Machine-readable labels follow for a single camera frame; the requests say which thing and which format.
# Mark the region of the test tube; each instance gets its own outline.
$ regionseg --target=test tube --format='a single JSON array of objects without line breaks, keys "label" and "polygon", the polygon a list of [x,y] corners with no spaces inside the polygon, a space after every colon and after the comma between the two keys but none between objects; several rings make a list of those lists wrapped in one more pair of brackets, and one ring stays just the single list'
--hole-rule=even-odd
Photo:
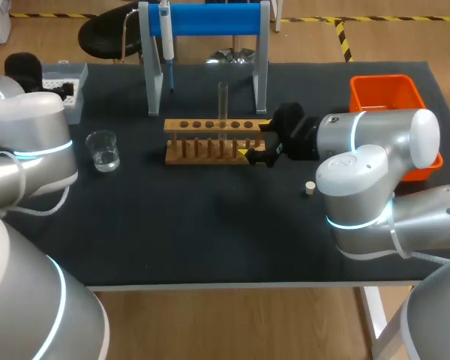
[{"label": "test tube", "polygon": [[[218,83],[218,127],[225,128],[227,126],[228,117],[228,84],[226,82]],[[226,133],[218,134],[219,140],[227,140]]]}]

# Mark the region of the black object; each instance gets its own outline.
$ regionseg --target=black object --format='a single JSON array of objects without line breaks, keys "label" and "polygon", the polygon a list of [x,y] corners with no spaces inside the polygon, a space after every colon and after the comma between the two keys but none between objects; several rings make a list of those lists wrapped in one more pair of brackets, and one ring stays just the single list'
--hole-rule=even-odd
[{"label": "black object", "polygon": [[74,84],[66,82],[58,88],[44,88],[42,65],[37,56],[30,52],[9,55],[4,63],[5,76],[17,81],[24,92],[54,92],[62,100],[74,95]]},{"label": "black object", "polygon": [[[138,2],[134,1],[88,20],[78,33],[82,50],[99,59],[121,59],[123,22],[127,14],[137,8]],[[125,55],[133,55],[141,49],[140,22],[135,13],[127,21]]]},{"label": "black object", "polygon": [[320,120],[305,116],[299,103],[283,103],[268,124],[261,124],[262,132],[275,132],[277,139],[266,150],[250,148],[245,156],[250,164],[265,163],[273,167],[281,154],[292,160],[319,160],[317,132]]},{"label": "black object", "polygon": [[[355,75],[406,74],[439,120],[440,171],[407,192],[450,184],[450,111],[426,63],[270,64],[267,115],[256,115],[253,65],[175,66],[175,93],[162,92],[160,117],[148,117],[142,66],[88,65],[82,121],[70,126],[79,167],[67,202],[50,217],[9,212],[5,221],[87,286],[420,281],[440,266],[398,255],[344,257],[317,193],[316,161],[266,166],[165,166],[164,119],[213,119],[217,84],[229,84],[229,119],[270,119],[299,102],[320,119],[350,102]],[[88,134],[117,136],[120,167],[94,171]],[[51,209],[61,193],[24,201]],[[431,250],[449,257],[449,250]]]}]

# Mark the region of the black stool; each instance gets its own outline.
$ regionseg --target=black stool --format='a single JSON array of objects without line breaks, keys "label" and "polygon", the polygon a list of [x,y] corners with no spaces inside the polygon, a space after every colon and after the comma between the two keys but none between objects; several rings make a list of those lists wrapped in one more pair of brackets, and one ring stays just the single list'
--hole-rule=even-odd
[{"label": "black stool", "polygon": [[[83,51],[99,59],[112,59],[117,62],[122,58],[123,22],[128,13],[138,8],[137,2],[117,7],[90,19],[78,33],[78,42]],[[138,13],[127,21],[125,55],[142,52],[140,24]]]}]

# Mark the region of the wooden test tube rack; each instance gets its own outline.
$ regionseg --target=wooden test tube rack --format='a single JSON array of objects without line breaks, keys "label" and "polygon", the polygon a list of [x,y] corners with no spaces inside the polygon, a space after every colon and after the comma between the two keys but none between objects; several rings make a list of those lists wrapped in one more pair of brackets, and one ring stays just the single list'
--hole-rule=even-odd
[{"label": "wooden test tube rack", "polygon": [[[247,158],[240,149],[255,148],[265,150],[259,123],[265,120],[218,120],[179,119],[165,120],[163,131],[170,134],[166,144],[165,164],[167,165],[248,165]],[[206,136],[207,139],[187,139],[186,134]],[[218,134],[226,134],[227,140],[212,139]],[[250,138],[236,139],[237,134],[250,134]]]}]

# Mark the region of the metal base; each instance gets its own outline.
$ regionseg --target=metal base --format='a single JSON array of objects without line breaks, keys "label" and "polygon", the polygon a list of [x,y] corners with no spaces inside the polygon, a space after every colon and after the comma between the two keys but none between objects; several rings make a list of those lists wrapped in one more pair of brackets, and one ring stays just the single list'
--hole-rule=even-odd
[{"label": "metal base", "polygon": [[238,56],[233,56],[233,49],[223,49],[213,53],[206,64],[253,64],[255,62],[255,51],[252,49],[241,49]]}]

